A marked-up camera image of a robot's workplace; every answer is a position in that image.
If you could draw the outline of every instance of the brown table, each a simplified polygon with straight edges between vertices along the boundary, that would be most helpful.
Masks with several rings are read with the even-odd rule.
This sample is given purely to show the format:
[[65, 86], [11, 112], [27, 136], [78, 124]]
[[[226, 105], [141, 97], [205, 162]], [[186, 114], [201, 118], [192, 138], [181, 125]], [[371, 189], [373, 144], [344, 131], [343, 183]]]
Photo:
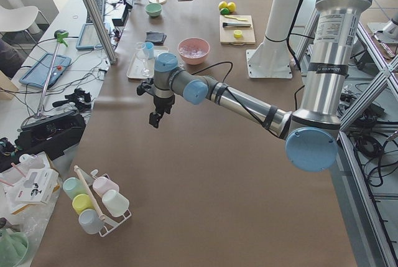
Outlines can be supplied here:
[[[227, 82], [284, 110], [294, 108], [292, 80], [248, 79], [245, 50], [219, 43], [221, 0], [167, 0], [161, 17], [137, 0], [78, 148], [74, 164], [107, 172], [131, 201], [132, 218], [105, 238], [87, 235], [61, 194], [32, 266], [356, 266], [328, 171], [307, 173], [286, 158], [284, 141], [205, 101], [176, 98], [160, 128], [148, 124], [149, 95], [126, 78], [134, 43], [164, 31], [171, 52], [201, 37], [211, 53], [199, 68], [231, 60]], [[272, 0], [226, 0], [250, 14], [257, 45]], [[209, 75], [221, 80], [228, 66]]]

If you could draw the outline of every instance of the green clamp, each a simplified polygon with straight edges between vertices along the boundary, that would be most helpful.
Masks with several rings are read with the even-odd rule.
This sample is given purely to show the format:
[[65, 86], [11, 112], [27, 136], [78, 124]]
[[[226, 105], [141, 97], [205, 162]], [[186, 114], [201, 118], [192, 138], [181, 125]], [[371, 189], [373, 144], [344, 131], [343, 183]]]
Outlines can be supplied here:
[[59, 44], [65, 44], [65, 46], [68, 47], [68, 44], [67, 44], [67, 43], [65, 42], [65, 40], [64, 40], [64, 39], [67, 38], [68, 35], [69, 35], [69, 33], [68, 33], [67, 31], [59, 29], [59, 30], [57, 30], [57, 31], [54, 33], [54, 35], [55, 35], [55, 37], [57, 38], [57, 42], [58, 42]]

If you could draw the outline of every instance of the blue joint cap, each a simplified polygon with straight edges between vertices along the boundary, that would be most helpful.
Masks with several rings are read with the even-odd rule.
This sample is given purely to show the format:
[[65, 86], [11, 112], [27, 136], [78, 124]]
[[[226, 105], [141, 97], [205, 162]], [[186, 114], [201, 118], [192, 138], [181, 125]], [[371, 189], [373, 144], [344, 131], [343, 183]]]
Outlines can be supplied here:
[[184, 88], [182, 92], [182, 96], [188, 102], [197, 105], [201, 103], [207, 96], [209, 88], [207, 85], [200, 80], [192, 80], [190, 81]]
[[286, 155], [299, 169], [320, 172], [331, 167], [337, 156], [337, 142], [326, 131], [304, 127], [291, 132], [285, 144]]
[[155, 71], [157, 72], [169, 72], [175, 69], [177, 66], [177, 57], [169, 52], [159, 54], [155, 59]]

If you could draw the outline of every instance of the folded black cloth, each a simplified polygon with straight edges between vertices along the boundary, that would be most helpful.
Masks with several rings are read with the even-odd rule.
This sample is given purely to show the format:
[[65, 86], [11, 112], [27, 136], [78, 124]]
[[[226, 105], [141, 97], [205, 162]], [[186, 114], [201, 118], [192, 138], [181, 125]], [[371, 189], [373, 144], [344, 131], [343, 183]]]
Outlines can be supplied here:
[[167, 35], [163, 32], [147, 32], [145, 42], [152, 42], [154, 45], [163, 45]]

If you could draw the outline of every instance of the white chair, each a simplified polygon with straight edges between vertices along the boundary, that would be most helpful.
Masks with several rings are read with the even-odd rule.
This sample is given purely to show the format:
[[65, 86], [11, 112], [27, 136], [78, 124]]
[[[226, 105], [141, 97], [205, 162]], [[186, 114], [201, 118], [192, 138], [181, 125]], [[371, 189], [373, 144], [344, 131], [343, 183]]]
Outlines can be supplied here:
[[35, 22], [38, 13], [50, 25], [42, 11], [35, 6], [19, 7], [18, 9], [11, 10], [0, 6], [0, 32], [24, 31], [37, 43], [27, 29]]

